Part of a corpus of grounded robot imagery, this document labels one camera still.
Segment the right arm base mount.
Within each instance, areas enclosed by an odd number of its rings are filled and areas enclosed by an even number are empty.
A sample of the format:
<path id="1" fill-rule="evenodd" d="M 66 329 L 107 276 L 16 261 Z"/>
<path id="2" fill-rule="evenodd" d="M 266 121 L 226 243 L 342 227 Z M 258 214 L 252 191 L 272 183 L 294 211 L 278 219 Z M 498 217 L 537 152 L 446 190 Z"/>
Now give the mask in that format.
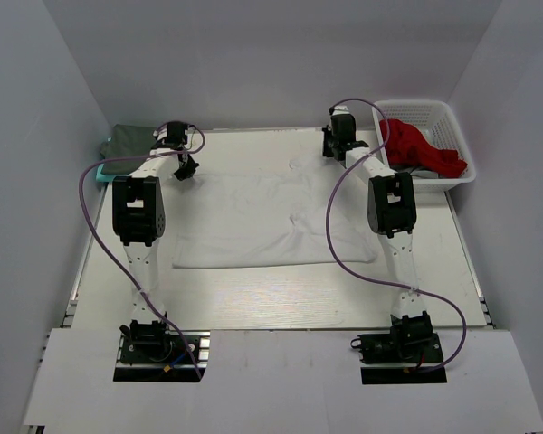
<path id="1" fill-rule="evenodd" d="M 443 384 L 443 350 L 429 315 L 403 316 L 386 333 L 362 334 L 350 341 L 359 352 L 364 385 Z"/>

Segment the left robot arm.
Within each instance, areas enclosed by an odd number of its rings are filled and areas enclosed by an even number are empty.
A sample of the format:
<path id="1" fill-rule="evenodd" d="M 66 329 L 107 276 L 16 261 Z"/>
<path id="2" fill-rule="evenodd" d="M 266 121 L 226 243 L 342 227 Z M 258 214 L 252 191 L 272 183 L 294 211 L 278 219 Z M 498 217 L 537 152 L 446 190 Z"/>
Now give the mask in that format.
<path id="1" fill-rule="evenodd" d="M 158 246 L 167 226 L 161 184 L 195 174 L 191 151 L 186 137 L 162 138 L 139 168 L 112 182 L 112 226 L 127 257 L 132 318 L 140 323 L 167 316 L 158 294 Z"/>

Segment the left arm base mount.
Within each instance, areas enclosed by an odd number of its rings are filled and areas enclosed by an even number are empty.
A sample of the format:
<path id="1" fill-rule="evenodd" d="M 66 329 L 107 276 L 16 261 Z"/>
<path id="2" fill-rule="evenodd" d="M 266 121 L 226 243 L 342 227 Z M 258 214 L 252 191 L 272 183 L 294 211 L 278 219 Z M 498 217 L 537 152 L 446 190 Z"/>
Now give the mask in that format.
<path id="1" fill-rule="evenodd" d="M 180 335 L 158 321 L 133 321 L 119 330 L 114 382 L 200 382 L 209 359 L 208 332 Z"/>

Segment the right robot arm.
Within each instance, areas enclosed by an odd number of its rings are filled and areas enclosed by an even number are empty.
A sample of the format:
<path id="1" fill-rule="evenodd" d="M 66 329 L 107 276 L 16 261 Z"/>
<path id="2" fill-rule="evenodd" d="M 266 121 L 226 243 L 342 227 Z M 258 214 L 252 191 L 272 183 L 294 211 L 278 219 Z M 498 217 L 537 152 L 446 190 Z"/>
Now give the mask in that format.
<path id="1" fill-rule="evenodd" d="M 377 235 L 388 272 L 397 284 L 390 314 L 392 324 L 421 317 L 426 307 L 416 292 L 418 280 L 413 257 L 416 207 L 411 175 L 386 166 L 371 154 L 364 141 L 341 142 L 328 129 L 322 132 L 322 155 L 347 169 L 354 167 L 367 186 L 368 226 Z"/>

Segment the white t shirt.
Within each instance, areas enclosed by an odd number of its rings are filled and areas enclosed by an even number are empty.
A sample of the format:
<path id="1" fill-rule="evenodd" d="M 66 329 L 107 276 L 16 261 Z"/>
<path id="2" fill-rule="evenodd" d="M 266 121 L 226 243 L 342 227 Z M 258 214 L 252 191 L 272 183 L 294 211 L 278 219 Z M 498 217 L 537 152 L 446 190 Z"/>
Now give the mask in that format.
<path id="1" fill-rule="evenodd" d="M 167 225 L 174 269 L 240 269 L 376 259 L 367 228 L 350 219 L 361 193 L 341 164 L 302 156 L 276 175 L 197 175 L 176 186 Z"/>

